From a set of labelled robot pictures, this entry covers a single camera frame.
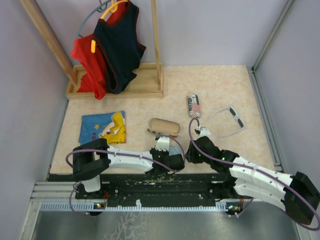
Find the plaid glasses case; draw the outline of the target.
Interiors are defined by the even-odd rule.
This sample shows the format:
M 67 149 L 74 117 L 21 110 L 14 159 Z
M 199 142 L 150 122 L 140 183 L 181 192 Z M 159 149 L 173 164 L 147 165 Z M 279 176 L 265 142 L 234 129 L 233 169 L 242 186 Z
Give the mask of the plaid glasses case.
M 156 135 L 163 134 L 177 137 L 180 131 L 180 125 L 173 121 L 152 118 L 149 121 L 149 127 L 147 128 L 147 131 Z

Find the flag newsprint glasses case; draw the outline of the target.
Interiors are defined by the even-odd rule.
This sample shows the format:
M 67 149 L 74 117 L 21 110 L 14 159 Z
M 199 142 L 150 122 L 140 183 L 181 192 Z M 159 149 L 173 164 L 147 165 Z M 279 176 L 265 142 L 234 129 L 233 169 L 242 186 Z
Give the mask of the flag newsprint glasses case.
M 191 93 L 187 95 L 187 108 L 188 114 L 192 119 L 201 117 L 201 106 L 197 94 Z

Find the white frame sunglasses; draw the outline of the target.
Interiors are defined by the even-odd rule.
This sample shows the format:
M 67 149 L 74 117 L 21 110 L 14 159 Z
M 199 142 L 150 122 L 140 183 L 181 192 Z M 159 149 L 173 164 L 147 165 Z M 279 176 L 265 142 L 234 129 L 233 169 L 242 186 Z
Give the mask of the white frame sunglasses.
M 227 111 L 229 112 L 233 119 L 235 120 L 235 122 L 237 123 L 237 125 L 239 126 L 239 128 L 231 133 L 228 133 L 228 134 L 225 134 L 223 136 L 219 136 L 218 139 L 223 139 L 223 138 L 226 138 L 226 137 L 229 137 L 229 136 L 233 136 L 241 131 L 243 131 L 245 128 L 246 128 L 246 124 L 245 122 L 243 121 L 243 119 L 238 115 L 237 111 L 234 109 L 233 106 L 229 105 L 227 107 L 224 107 L 220 110 L 217 110 L 215 112 L 213 112 L 208 118 L 207 118 L 207 121 L 209 121 L 214 115 L 217 115 L 218 113 L 221 113 L 223 111 Z

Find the light blue cloth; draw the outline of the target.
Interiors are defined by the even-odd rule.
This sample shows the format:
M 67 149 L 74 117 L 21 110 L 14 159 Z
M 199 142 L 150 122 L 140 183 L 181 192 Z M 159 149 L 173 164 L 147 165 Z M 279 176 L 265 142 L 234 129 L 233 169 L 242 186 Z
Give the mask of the light blue cloth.
M 174 156 L 174 155 L 181 155 L 182 150 L 178 146 L 170 146 L 169 147 L 169 156 Z

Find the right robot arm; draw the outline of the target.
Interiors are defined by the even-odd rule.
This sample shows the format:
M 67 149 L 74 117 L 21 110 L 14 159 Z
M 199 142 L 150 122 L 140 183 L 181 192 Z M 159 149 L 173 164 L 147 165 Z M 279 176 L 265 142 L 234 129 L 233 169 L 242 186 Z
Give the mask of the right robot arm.
M 264 168 L 235 152 L 220 150 L 208 136 L 190 140 L 186 158 L 228 175 L 230 181 L 223 185 L 223 192 L 229 198 L 240 195 L 264 201 L 307 227 L 317 216 L 320 192 L 302 172 L 288 174 Z

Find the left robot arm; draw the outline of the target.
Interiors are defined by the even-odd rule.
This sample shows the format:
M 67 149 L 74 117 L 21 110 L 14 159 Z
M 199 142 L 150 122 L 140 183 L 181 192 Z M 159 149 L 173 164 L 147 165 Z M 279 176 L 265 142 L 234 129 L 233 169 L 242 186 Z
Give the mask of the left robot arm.
M 121 150 L 97 139 L 74 148 L 65 160 L 72 167 L 73 179 L 97 199 L 104 192 L 100 174 L 107 169 L 133 169 L 150 175 L 180 172 L 185 167 L 185 152 L 181 148 L 180 153 L 170 155 L 171 140 L 169 135 L 160 135 L 155 147 L 142 152 Z

